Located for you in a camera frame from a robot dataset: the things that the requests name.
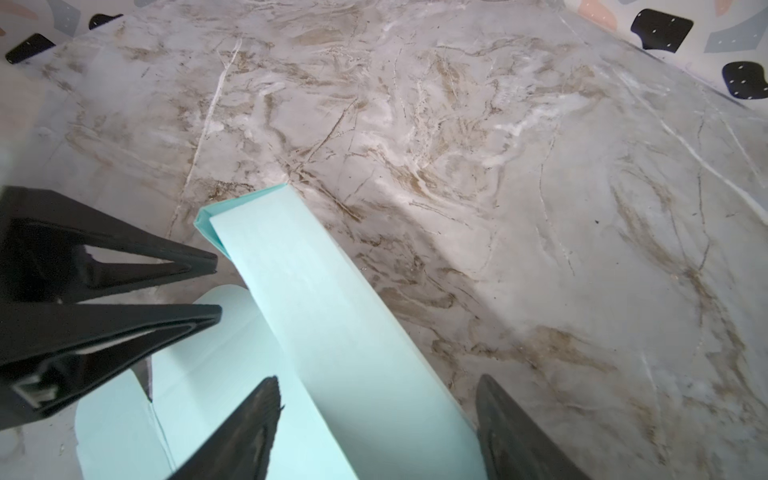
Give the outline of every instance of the marble surface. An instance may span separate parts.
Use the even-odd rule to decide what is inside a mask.
[[[675,68],[532,0],[170,0],[24,69],[17,182],[207,249],[290,182],[471,417],[487,372],[593,478],[768,471],[768,121]]]

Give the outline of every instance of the patterned wall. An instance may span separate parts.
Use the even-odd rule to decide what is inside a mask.
[[[0,51],[18,63],[154,0],[0,0]]]
[[[768,114],[768,0],[565,0],[565,5]]]
[[[0,0],[11,63],[154,0]],[[768,114],[768,0],[564,0],[616,36]]]

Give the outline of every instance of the light blue paper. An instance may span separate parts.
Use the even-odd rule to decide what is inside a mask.
[[[251,200],[255,200],[262,195],[266,195],[269,192],[284,186],[285,184],[275,185],[274,187],[269,187],[257,192],[245,194],[242,197],[230,198],[229,200],[225,200],[223,202],[207,205],[200,209],[200,212],[197,214],[197,218],[194,219],[194,226],[200,231],[200,233],[203,234],[203,237],[211,242],[214,247],[216,247],[221,253],[224,254],[226,258],[230,258],[230,254],[227,253],[227,249],[224,248],[224,245],[222,245],[221,241],[219,240],[219,236],[216,235],[216,230],[214,230],[213,226],[210,224],[210,218],[214,215],[226,212],[231,208],[235,208],[238,205],[246,204]]]
[[[167,478],[267,376],[283,405],[267,480],[356,480],[248,290],[219,286],[196,303],[221,305],[221,322],[152,356],[153,403],[127,370],[78,404],[84,480]]]
[[[277,376],[284,408],[267,480],[357,479],[248,290],[219,286],[196,303],[221,305],[221,322],[152,356],[154,410],[176,468]]]
[[[474,429],[348,256],[293,188],[258,194],[205,214],[357,475],[486,478]]]
[[[132,370],[80,399],[74,433],[84,480],[163,480],[173,471],[152,405]]]

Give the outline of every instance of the pink shape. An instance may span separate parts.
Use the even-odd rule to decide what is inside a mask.
[[[34,13],[29,8],[26,8],[24,5],[14,3],[13,0],[0,0],[0,13],[9,13],[10,15],[29,18],[30,20],[38,19],[38,14]]]
[[[733,0],[715,0],[715,15],[719,17],[723,13],[728,12],[728,8],[730,8],[732,3]]]
[[[598,0],[581,0],[577,12],[606,30],[616,31],[616,15]]]

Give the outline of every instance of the black dotted shape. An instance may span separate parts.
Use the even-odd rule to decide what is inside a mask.
[[[96,27],[101,27],[105,23],[109,23],[116,18],[122,17],[123,14],[115,15],[114,17],[111,17],[110,15],[105,15],[103,13],[97,13],[96,15],[91,17],[91,20],[88,21],[88,30],[93,30]]]
[[[646,8],[634,18],[630,30],[640,37],[643,50],[674,53],[693,27],[693,20]]]
[[[731,96],[740,100],[768,98],[763,66],[754,61],[732,61],[723,67],[723,80]]]
[[[48,40],[39,33],[35,33],[8,51],[8,53],[5,54],[5,60],[8,60],[8,63],[16,64],[37,55],[41,51],[46,51],[50,47],[55,46],[56,44],[54,42]]]

